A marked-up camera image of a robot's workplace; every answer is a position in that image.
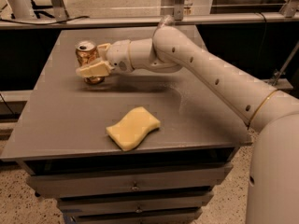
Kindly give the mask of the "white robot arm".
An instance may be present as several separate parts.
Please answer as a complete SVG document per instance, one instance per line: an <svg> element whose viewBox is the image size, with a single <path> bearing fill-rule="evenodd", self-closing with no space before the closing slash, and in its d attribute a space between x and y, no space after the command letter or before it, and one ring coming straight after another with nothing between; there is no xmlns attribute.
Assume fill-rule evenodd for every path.
<svg viewBox="0 0 299 224"><path fill-rule="evenodd" d="M99 57L78 68L79 76L184 67L204 82L258 134L249 171L246 224L298 224L298 99L198 47L173 26L159 26L149 39L96 49Z"/></svg>

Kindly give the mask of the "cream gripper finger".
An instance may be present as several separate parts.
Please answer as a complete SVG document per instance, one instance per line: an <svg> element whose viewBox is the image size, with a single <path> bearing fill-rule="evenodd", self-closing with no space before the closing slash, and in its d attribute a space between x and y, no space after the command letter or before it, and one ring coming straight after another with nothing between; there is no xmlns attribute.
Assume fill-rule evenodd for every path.
<svg viewBox="0 0 299 224"><path fill-rule="evenodd" d="M76 74L79 77L108 77L113 70L113 67L108 61L103 61L100 58L82 65L76 69Z"/></svg>
<svg viewBox="0 0 299 224"><path fill-rule="evenodd" d="M102 60L105 60L107 58L107 51L109 50L110 47L111 47L110 43L105 43L97 46L99 57Z"/></svg>

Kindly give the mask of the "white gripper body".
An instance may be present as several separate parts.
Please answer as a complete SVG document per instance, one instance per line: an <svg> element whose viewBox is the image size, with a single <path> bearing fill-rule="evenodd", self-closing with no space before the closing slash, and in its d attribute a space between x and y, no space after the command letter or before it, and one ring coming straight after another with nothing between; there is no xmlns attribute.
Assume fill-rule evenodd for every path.
<svg viewBox="0 0 299 224"><path fill-rule="evenodd" d="M134 68L130 61L130 40L113 43L107 50L107 61L112 73L132 73Z"/></svg>

